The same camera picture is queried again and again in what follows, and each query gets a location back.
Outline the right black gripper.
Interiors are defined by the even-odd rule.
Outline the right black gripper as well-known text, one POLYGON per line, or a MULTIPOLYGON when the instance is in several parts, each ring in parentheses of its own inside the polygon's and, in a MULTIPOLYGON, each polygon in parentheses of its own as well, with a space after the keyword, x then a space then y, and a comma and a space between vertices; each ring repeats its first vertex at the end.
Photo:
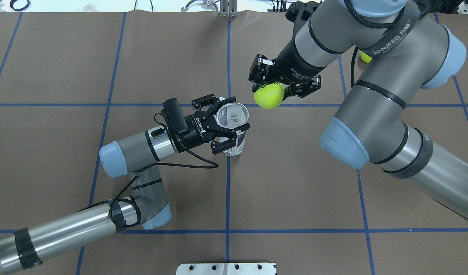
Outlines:
POLYGON ((254 57, 249 70, 248 80, 252 83, 252 93, 266 83, 266 76, 287 85, 284 98, 297 96, 306 97, 321 88, 322 79, 319 73, 322 67, 313 66, 302 60, 276 58, 267 59, 262 54, 254 57))

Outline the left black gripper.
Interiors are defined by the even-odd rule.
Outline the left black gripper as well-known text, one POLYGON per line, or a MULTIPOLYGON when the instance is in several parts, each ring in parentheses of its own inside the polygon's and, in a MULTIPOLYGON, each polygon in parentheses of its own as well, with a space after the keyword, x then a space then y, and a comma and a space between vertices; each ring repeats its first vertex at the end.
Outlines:
POLYGON ((211 128, 211 132, 208 132, 206 125, 197 121, 196 117, 207 119, 215 115, 220 107, 224 105, 224 101, 225 98, 218 98, 214 94, 191 101, 195 113, 194 116, 185 116, 190 132, 181 137, 180 141, 175 141, 178 153, 196 148, 204 143, 211 143, 213 154, 224 152, 226 155, 240 155, 242 153, 245 144, 245 132, 251 126, 249 123, 242 124, 234 129, 214 126, 211 128), (216 137, 225 140, 220 142, 214 141, 216 137))

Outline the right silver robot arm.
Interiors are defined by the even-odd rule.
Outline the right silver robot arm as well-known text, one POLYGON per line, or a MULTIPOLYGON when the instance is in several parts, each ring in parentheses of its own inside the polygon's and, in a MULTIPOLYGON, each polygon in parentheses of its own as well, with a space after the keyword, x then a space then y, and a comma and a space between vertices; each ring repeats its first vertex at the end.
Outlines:
POLYGON ((351 47, 371 57, 331 118, 319 143, 355 169, 378 165, 396 179, 410 179, 433 200, 468 221, 468 164, 400 120, 419 89, 456 75, 464 44, 427 17, 444 0, 325 0, 309 15, 290 19, 292 39, 278 57, 258 54, 249 73, 253 92, 288 86, 285 97, 316 90, 319 73, 351 47))

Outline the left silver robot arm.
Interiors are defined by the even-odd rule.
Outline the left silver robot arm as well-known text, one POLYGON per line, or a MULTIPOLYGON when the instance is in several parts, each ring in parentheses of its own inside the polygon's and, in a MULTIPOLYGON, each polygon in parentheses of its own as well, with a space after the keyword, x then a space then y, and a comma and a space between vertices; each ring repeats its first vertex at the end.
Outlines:
MULTIPOLYGON (((112 179, 98 150, 155 125, 168 95, 145 102, 114 95, 0 95, 0 238, 113 198, 128 183, 112 179)), ((173 221, 158 233, 141 226, 72 249, 26 274, 174 274, 179 264, 244 262, 226 209, 233 160, 195 150, 220 164, 212 170, 162 167, 173 221)))

